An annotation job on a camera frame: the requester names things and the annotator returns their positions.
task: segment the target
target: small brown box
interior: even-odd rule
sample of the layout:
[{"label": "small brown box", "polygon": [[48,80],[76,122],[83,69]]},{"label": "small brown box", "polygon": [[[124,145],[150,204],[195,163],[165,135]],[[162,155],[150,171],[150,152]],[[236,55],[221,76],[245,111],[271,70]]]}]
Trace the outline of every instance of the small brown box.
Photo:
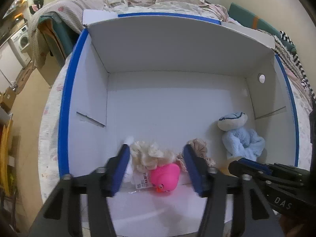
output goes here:
[{"label": "small brown box", "polygon": [[9,112],[12,109],[16,94],[15,92],[8,87],[7,90],[0,96],[0,106],[5,110],[5,112]]}]

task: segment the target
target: floor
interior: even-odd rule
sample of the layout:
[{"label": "floor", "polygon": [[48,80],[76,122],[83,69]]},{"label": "floor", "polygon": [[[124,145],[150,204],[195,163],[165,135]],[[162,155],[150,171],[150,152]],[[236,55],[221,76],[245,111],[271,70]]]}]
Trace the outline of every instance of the floor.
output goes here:
[{"label": "floor", "polygon": [[13,114],[11,152],[16,158],[19,191],[17,221],[23,232],[30,228],[42,206],[38,175],[39,129],[50,86],[58,74],[56,61],[49,58],[47,62],[40,69],[41,72],[35,69],[31,73],[23,90],[16,96],[11,110]]}]

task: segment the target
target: rubber duck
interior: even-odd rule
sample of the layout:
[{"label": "rubber duck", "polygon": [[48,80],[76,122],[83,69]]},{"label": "rubber duck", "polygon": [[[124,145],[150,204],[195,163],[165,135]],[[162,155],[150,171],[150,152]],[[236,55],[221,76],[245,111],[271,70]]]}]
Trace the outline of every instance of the rubber duck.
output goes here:
[{"label": "rubber duck", "polygon": [[173,191],[178,185],[180,168],[177,164],[171,163],[158,166],[150,170],[150,179],[157,192]]}]

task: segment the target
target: blue gripper pad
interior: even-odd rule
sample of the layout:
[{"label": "blue gripper pad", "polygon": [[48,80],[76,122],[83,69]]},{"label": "blue gripper pad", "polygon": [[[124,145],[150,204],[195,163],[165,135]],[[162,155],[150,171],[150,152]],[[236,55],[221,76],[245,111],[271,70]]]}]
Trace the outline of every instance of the blue gripper pad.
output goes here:
[{"label": "blue gripper pad", "polygon": [[245,166],[249,166],[251,168],[255,168],[258,171],[264,172],[266,175],[272,175],[272,171],[269,169],[269,167],[265,164],[261,164],[259,162],[251,161],[246,158],[241,158],[238,160],[241,164]]},{"label": "blue gripper pad", "polygon": [[205,190],[203,186],[205,186],[204,182],[206,181],[207,175],[207,164],[205,160],[196,156],[189,144],[183,148],[183,158],[195,192],[200,197],[204,197],[203,193]]},{"label": "blue gripper pad", "polygon": [[118,155],[110,158],[105,166],[109,180],[107,189],[110,190],[112,197],[119,191],[129,160],[130,147],[123,144]]}]

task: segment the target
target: orange beak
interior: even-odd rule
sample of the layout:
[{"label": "orange beak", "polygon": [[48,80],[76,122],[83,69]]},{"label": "orange beak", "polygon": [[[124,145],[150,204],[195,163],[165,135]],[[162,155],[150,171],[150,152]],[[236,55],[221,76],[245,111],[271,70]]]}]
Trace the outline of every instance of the orange beak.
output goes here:
[{"label": "orange beak", "polygon": [[159,186],[156,186],[156,191],[157,192],[162,192],[162,189],[160,189]]}]

